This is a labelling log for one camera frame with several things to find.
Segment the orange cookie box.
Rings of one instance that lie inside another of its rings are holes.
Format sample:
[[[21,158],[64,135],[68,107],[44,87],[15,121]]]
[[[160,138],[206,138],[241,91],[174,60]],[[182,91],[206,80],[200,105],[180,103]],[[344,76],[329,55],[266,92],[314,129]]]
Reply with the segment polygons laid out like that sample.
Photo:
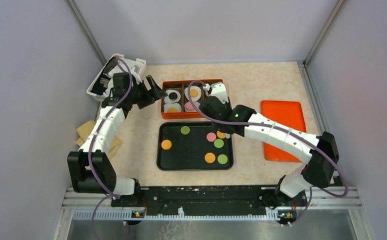
[[[165,113],[164,112],[164,99],[161,101],[161,116],[165,120],[175,120],[175,119],[198,119],[202,116],[197,112],[186,112],[184,109],[185,103],[188,102],[188,99],[185,97],[184,90],[189,86],[191,80],[176,80],[176,81],[165,81],[162,84],[162,89],[166,92],[166,90],[173,89],[177,90],[181,94],[181,99],[179,102],[181,105],[181,112],[176,113]],[[199,83],[194,83],[193,86],[198,86],[202,89],[201,99],[198,101],[200,104],[207,98],[205,95],[204,89],[202,85]]]

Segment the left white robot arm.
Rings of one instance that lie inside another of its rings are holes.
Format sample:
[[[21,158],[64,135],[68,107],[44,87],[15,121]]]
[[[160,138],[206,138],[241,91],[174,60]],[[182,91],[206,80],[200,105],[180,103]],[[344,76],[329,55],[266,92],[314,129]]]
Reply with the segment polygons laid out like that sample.
[[[72,187],[77,193],[109,194],[122,199],[130,207],[142,200],[135,178],[118,177],[108,153],[119,127],[134,105],[139,109],[167,96],[151,75],[137,81],[134,73],[120,72],[112,77],[113,87],[102,101],[99,117],[78,151],[67,156]]]

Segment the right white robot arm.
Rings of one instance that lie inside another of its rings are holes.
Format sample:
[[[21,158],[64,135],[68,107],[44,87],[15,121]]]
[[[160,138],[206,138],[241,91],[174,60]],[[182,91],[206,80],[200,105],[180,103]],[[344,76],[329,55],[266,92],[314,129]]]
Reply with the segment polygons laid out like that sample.
[[[275,201],[288,206],[303,190],[327,188],[332,180],[339,151],[335,136],[327,131],[315,135],[273,121],[245,105],[231,106],[222,82],[199,83],[206,98],[199,105],[201,115],[226,135],[259,140],[300,160],[302,166],[278,183]]]

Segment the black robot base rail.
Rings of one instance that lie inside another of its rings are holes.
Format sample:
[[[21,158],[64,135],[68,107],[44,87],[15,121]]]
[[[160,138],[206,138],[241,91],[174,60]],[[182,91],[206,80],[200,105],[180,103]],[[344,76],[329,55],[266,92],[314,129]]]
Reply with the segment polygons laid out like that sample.
[[[307,205],[305,191],[295,197],[275,185],[144,186],[122,195],[111,206],[141,220],[265,220],[293,223]]]

